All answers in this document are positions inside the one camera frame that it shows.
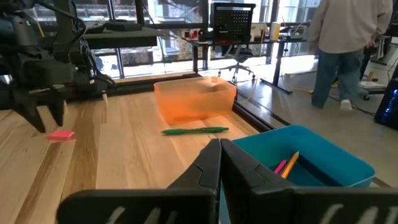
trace orange plastic bin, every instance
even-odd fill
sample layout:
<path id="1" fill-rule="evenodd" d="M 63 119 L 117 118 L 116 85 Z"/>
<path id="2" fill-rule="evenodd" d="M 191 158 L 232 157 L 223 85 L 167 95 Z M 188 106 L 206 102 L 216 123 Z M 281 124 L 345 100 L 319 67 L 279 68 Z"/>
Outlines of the orange plastic bin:
<path id="1" fill-rule="evenodd" d="M 169 124 L 229 113 L 236 87 L 218 77 L 187 78 L 154 85 L 159 111 Z"/>

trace wooden table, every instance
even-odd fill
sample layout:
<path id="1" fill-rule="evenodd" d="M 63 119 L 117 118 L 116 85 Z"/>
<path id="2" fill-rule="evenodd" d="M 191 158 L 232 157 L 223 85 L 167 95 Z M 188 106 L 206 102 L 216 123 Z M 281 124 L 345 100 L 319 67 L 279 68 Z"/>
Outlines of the wooden table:
<path id="1" fill-rule="evenodd" d="M 64 127 L 72 140 L 47 140 L 57 125 L 39 108 L 47 134 L 12 111 L 0 111 L 0 223 L 54 223 L 60 201 L 83 189 L 164 189 L 213 138 L 238 139 L 257 131 L 238 115 L 173 128 L 226 126 L 220 134 L 163 136 L 171 128 L 153 92 L 71 103 Z"/>

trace white sneaker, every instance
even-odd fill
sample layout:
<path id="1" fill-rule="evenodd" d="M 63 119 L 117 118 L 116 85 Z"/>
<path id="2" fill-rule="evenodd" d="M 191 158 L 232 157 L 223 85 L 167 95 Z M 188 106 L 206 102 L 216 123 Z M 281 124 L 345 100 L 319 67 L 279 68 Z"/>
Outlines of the white sneaker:
<path id="1" fill-rule="evenodd" d="M 352 110 L 353 107 L 352 107 L 352 105 L 351 105 L 350 100 L 342 100 L 342 101 L 340 102 L 340 109 L 341 109 L 341 110 L 345 110 L 345 111 Z"/>

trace blue container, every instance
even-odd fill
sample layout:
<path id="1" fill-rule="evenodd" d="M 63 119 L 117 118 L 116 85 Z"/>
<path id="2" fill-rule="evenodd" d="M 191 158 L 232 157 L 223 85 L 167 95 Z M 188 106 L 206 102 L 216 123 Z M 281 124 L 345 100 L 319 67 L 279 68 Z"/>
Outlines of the blue container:
<path id="1" fill-rule="evenodd" d="M 300 153 L 288 176 L 303 187 L 369 187 L 376 172 L 368 163 L 323 139 L 303 126 L 288 126 L 233 141 L 264 166 L 274 170 Z M 230 223 L 223 189 L 220 202 L 221 222 Z"/>

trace green pen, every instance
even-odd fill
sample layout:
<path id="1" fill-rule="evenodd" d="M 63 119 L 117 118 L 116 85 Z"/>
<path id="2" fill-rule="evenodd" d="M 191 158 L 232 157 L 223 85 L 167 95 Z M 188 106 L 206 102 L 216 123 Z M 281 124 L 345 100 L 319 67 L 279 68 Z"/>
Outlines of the green pen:
<path id="1" fill-rule="evenodd" d="M 180 135 L 180 134 L 196 134 L 196 133 L 222 133 L 229 128 L 211 127 L 211 128 L 196 128 L 196 129 L 168 129 L 162 131 L 165 135 Z"/>

